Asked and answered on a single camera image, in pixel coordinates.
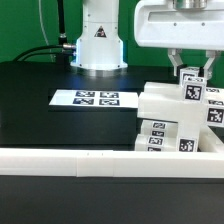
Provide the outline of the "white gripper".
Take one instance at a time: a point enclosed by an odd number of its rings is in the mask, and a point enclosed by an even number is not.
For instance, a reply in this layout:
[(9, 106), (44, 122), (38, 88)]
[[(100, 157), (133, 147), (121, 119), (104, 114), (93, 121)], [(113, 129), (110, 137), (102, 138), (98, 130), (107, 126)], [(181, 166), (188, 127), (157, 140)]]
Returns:
[(170, 48), (174, 75), (183, 64), (181, 49), (207, 50), (201, 75), (209, 80), (224, 51), (224, 0), (207, 0), (200, 9), (176, 9), (173, 0), (140, 0), (134, 12), (134, 37), (141, 47)]

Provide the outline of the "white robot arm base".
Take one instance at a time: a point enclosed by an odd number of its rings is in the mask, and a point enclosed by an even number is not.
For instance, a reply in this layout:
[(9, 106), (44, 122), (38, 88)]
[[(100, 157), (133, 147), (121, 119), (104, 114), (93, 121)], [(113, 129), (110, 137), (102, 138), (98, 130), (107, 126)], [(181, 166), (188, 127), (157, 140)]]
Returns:
[(83, 0), (83, 29), (70, 65), (88, 76), (124, 72), (123, 41), (118, 36), (119, 0)]

